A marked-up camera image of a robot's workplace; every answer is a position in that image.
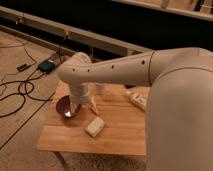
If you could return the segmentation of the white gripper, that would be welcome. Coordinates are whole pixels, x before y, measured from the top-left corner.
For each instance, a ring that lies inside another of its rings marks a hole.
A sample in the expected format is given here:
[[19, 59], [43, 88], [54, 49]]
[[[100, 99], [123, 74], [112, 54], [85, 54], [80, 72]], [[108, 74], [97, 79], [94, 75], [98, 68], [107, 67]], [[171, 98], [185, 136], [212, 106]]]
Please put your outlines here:
[[99, 116], [99, 111], [96, 106], [96, 103], [93, 100], [91, 100], [92, 95], [88, 84], [70, 85], [69, 90], [70, 90], [69, 98], [70, 103], [72, 105], [87, 104], [88, 108], [96, 116]]

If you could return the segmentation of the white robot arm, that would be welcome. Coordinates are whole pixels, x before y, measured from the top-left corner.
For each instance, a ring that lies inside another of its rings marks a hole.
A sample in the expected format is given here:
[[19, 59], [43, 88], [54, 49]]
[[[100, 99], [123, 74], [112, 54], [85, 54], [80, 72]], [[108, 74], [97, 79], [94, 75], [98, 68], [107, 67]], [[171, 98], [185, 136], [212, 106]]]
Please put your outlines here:
[[90, 83], [148, 86], [147, 171], [213, 171], [213, 52], [176, 48], [97, 63], [78, 52], [58, 76], [77, 104], [91, 98]]

